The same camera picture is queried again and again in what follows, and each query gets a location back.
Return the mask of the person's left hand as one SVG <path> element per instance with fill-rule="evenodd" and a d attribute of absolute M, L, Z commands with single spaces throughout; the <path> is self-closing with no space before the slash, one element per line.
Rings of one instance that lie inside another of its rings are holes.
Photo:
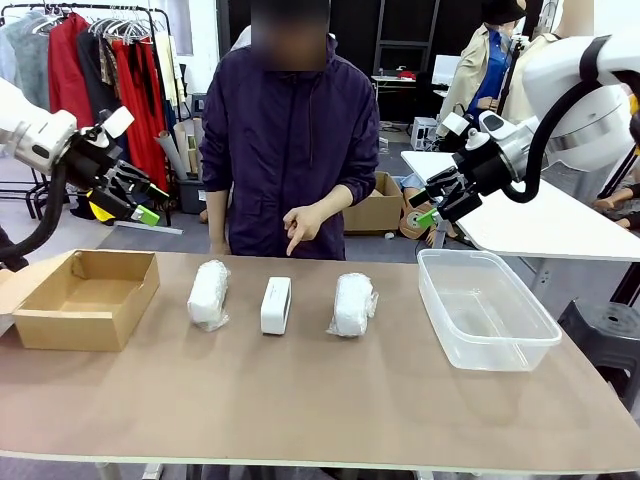
<path fill-rule="evenodd" d="M 301 242 L 314 240 L 320 227 L 329 218 L 350 207 L 352 202 L 351 191 L 344 185 L 337 185 L 321 200 L 291 209 L 283 218 L 289 239 L 286 255 L 291 256 Z"/>

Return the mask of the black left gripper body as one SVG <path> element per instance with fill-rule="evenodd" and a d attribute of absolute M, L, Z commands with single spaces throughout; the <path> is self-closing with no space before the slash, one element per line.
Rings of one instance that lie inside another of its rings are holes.
<path fill-rule="evenodd" d="M 81 191 L 88 191 L 107 183 L 107 173 L 120 160 L 121 148 L 107 134 L 96 141 L 86 133 L 76 132 L 63 155 L 66 181 Z"/>

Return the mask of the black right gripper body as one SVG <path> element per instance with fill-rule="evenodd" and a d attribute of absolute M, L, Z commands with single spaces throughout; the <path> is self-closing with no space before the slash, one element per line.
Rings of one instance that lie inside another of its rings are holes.
<path fill-rule="evenodd" d="M 493 141 L 467 150 L 465 147 L 453 154 L 453 160 L 462 180 L 451 193 L 455 198 L 488 196 L 511 184 L 511 171 L 505 164 L 501 150 Z"/>

